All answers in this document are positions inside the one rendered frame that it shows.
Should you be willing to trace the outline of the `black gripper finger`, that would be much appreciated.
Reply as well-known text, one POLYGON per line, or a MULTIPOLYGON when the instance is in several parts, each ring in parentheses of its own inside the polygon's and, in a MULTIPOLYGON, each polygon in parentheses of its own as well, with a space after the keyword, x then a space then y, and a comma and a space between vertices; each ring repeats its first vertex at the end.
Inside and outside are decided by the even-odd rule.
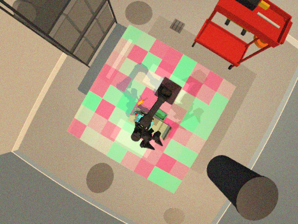
POLYGON ((152 146, 152 145, 150 145, 150 143, 149 143, 149 142, 147 143, 147 145, 146 145, 144 148, 149 148, 149 149, 155 150, 155 148, 153 148, 153 146, 152 146))
POLYGON ((155 141, 155 143, 157 143, 157 144, 160 145, 160 146, 163 146, 163 144, 162 144, 162 142, 161 142, 161 140, 160 140, 160 137, 159 137, 158 140, 155 141))

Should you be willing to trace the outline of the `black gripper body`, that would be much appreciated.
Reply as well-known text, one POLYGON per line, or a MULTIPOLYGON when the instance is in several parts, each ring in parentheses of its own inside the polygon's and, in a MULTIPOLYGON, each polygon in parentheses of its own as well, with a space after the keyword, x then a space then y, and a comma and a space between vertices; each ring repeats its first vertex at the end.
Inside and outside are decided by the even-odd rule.
POLYGON ((158 140, 159 137, 160 137, 160 135, 161 135, 161 132, 160 132, 160 131, 155 132, 155 133, 153 134, 153 136, 152 136, 152 134, 149 134, 149 133, 146 131, 146 133, 143 133, 142 136, 141 136, 141 139, 143 139, 143 140, 142 140, 142 142, 140 143, 140 147, 142 147, 142 148, 145 147, 145 146, 147 145, 147 143, 148 143, 149 141, 151 141, 151 140, 154 140, 154 141, 158 140))

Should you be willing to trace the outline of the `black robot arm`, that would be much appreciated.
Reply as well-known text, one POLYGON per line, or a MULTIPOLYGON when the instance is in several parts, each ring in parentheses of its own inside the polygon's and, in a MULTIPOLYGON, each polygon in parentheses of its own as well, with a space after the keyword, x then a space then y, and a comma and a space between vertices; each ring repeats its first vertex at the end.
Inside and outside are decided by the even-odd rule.
POLYGON ((146 115, 141 117, 138 123, 135 124, 134 131, 131 134, 132 141, 138 142, 142 134, 146 133, 146 131, 149 134, 152 134, 154 132, 152 128, 149 129, 151 126, 152 117, 155 115, 155 113, 158 111, 161 105, 171 97, 171 95, 172 95, 172 91, 169 90, 167 87, 161 85, 161 87, 158 89, 158 98, 157 98, 158 100, 155 102, 155 104, 150 109, 150 111, 146 115), (142 126, 146 129, 144 129, 142 126))

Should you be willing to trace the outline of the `green tray floor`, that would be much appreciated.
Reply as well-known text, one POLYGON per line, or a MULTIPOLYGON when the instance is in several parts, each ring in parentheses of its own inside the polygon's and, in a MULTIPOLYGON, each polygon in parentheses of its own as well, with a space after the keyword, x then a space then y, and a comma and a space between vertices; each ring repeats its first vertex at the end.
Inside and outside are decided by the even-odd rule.
POLYGON ((155 113, 156 116, 158 116, 160 119, 164 120, 164 118, 167 116, 162 111, 158 109, 158 111, 155 113))

